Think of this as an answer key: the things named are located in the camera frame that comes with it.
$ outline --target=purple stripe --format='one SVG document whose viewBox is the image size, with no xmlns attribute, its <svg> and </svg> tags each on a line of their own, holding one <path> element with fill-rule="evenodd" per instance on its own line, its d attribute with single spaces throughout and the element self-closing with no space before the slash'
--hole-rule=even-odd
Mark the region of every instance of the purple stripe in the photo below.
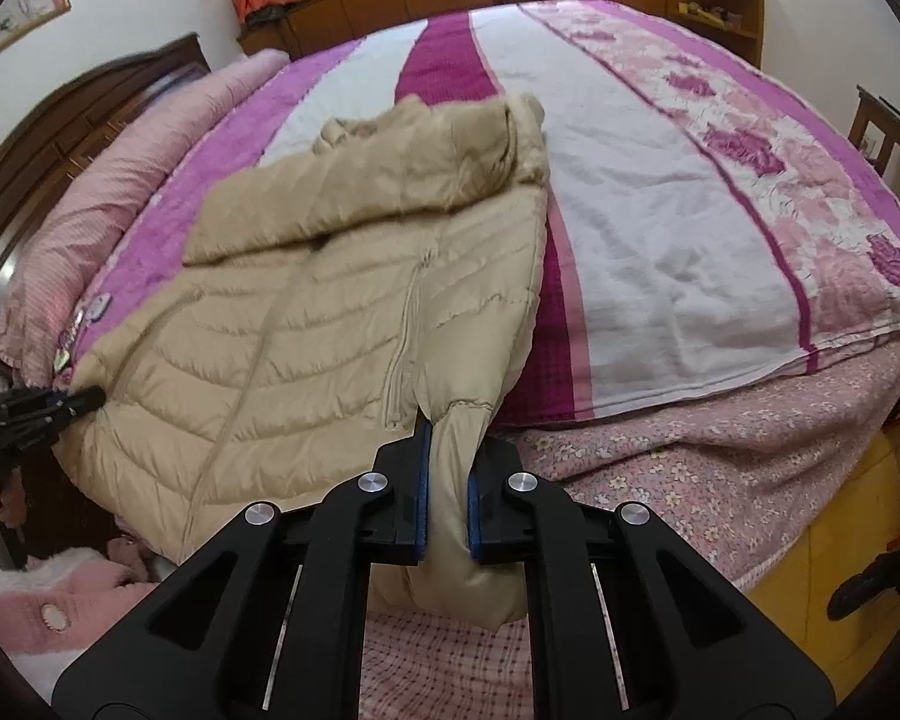
<svg viewBox="0 0 900 720">
<path fill-rule="evenodd" d="M 681 50 L 700 57 L 711 67 L 723 71 L 746 90 L 756 94 L 766 103 L 798 122 L 826 149 L 827 153 L 844 169 L 853 185 L 860 191 L 866 204 L 884 220 L 900 240 L 900 205 L 893 193 L 884 186 L 880 176 L 852 143 L 830 126 L 793 92 L 784 89 L 773 79 L 759 73 L 741 60 L 727 55 L 710 42 L 687 34 L 672 23 L 622 7 L 616 2 L 589 1 L 591 7 L 644 28 L 659 37 L 671 41 Z"/>
<path fill-rule="evenodd" d="M 180 272 L 184 242 L 210 187 L 255 165 L 300 100 L 357 45 L 347 43 L 286 66 L 196 146 L 188 163 L 164 185 L 159 203 L 144 210 L 120 262 L 103 279 L 98 293 L 110 293 L 110 305 L 101 320 L 80 336 L 74 364 L 97 338 L 117 327 Z"/>
<path fill-rule="evenodd" d="M 501 93 L 484 63 L 468 13 L 431 19 L 410 50 L 395 97 L 419 95 L 428 105 L 486 100 Z M 504 398 L 495 425 L 522 426 L 575 418 L 573 362 L 557 247 L 547 220 L 540 303 L 530 356 Z"/>
<path fill-rule="evenodd" d="M 519 7 L 520 10 L 529 18 L 535 20 L 540 25 L 543 25 L 545 28 L 549 29 L 552 33 L 554 33 L 554 35 L 557 35 L 557 37 L 562 39 L 562 41 L 585 53 L 594 62 L 599 64 L 610 74 L 613 74 L 616 79 L 621 82 L 621 84 L 624 84 L 626 88 L 634 93 L 634 95 L 637 95 L 640 100 L 643 100 L 643 103 L 649 105 L 650 108 L 653 108 L 653 110 L 658 112 L 660 116 L 669 119 L 667 113 L 662 108 L 660 108 L 660 106 L 658 106 L 653 100 L 647 97 L 647 95 L 645 95 L 634 84 L 630 83 L 624 76 L 617 73 L 617 71 L 613 69 L 610 63 L 603 60 L 601 57 L 598 57 L 597 55 L 595 55 L 595 53 L 591 52 L 586 47 L 583 47 L 582 45 L 576 43 L 574 40 L 564 35 L 558 29 L 554 29 L 551 25 L 549 25 L 549 23 L 547 23 L 547 20 L 539 18 L 537 15 L 530 13 L 530 11 L 523 5 L 519 5 L 517 7 Z M 787 282 L 790 284 L 790 288 L 794 292 L 794 299 L 797 300 L 797 310 L 799 311 L 799 322 L 797 323 L 797 340 L 799 341 L 800 347 L 807 352 L 807 372 L 813 372 L 813 370 L 816 370 L 817 348 L 813 345 L 813 341 L 811 341 L 810 338 L 810 300 L 809 298 L 807 298 L 806 290 L 804 290 L 802 283 L 800 283 L 800 280 L 797 278 L 797 274 L 795 274 L 794 271 L 790 268 L 790 264 L 787 262 L 787 258 L 784 256 L 783 250 L 780 248 L 778 240 L 773 237 L 773 233 L 770 232 L 770 228 L 763 220 L 763 217 L 761 217 L 759 211 L 754 208 L 754 204 L 751 202 L 751 199 L 743 194 L 737 187 L 737 185 L 733 183 L 733 179 L 730 177 L 730 174 L 720 164 L 719 160 L 712 153 L 710 153 L 710 151 L 708 151 L 708 149 L 704 148 L 701 143 L 698 143 L 695 138 L 691 137 L 690 133 L 688 133 L 683 127 L 678 127 L 677 129 L 679 129 L 680 132 L 684 133 L 690 143 L 693 143 L 697 151 L 699 151 L 701 155 L 709 160 L 713 167 L 715 167 L 715 169 L 717 170 L 717 175 L 720 175 L 722 181 L 727 185 L 727 189 L 730 190 L 730 194 L 732 194 L 733 198 L 737 201 L 740 207 L 744 209 L 746 215 L 751 218 L 752 222 L 756 225 L 756 228 L 760 231 L 761 235 L 763 235 L 763 238 L 767 242 L 768 247 L 770 247 L 770 253 L 773 255 L 773 261 L 775 261 L 776 266 L 780 268 L 780 272 L 783 274 L 783 277 L 786 278 Z"/>
</svg>

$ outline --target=headboard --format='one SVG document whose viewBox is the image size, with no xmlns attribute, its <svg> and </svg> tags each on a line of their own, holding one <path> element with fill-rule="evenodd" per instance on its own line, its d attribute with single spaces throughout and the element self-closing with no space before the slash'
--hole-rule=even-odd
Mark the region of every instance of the headboard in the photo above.
<svg viewBox="0 0 900 720">
<path fill-rule="evenodd" d="M 0 299 L 70 183 L 149 105 L 209 72 L 197 35 L 108 62 L 39 103 L 0 146 Z"/>
</svg>

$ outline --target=tiled floor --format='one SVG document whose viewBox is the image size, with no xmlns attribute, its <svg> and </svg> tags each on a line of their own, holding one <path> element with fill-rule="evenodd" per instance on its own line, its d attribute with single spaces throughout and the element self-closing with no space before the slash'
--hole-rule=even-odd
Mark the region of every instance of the tiled floor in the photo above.
<svg viewBox="0 0 900 720">
<path fill-rule="evenodd" d="M 749 597 L 807 652 L 839 698 L 876 663 L 900 626 L 893 591 L 840 622 L 826 604 L 900 536 L 900 426 L 879 434 L 824 513 Z"/>
</svg>

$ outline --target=silver screw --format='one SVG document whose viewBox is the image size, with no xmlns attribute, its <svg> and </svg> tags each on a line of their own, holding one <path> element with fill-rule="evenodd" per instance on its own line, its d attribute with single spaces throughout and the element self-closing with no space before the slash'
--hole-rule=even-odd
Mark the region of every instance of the silver screw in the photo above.
<svg viewBox="0 0 900 720">
<path fill-rule="evenodd" d="M 536 490 L 536 477 L 526 471 L 511 474 L 506 483 L 511 490 L 516 490 L 518 493 L 529 493 L 531 490 Z"/>
<path fill-rule="evenodd" d="M 266 525 L 271 519 L 274 519 L 276 511 L 269 503 L 255 503 L 244 514 L 247 522 L 251 525 Z"/>
<path fill-rule="evenodd" d="M 628 525 L 646 525 L 650 522 L 650 510 L 639 503 L 629 503 L 620 509 L 620 517 Z"/>
<path fill-rule="evenodd" d="M 364 493 L 379 493 L 380 490 L 386 487 L 386 476 L 376 471 L 370 471 L 370 473 L 365 473 L 360 477 L 357 481 L 357 487 L 363 490 Z"/>
</svg>

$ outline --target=wall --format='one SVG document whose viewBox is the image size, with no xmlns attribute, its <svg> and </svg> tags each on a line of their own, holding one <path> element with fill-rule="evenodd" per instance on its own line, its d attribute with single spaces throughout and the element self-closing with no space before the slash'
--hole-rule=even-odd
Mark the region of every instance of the wall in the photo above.
<svg viewBox="0 0 900 720">
<path fill-rule="evenodd" d="M 885 0 L 767 0 L 763 56 L 764 71 L 840 132 L 850 132 L 858 84 L 900 109 L 900 23 Z M 900 196 L 900 156 L 886 178 Z"/>
<path fill-rule="evenodd" d="M 199 35 L 212 68 L 240 56 L 231 0 L 70 0 L 72 9 L 0 53 L 0 143 L 58 86 L 103 62 Z"/>
</svg>

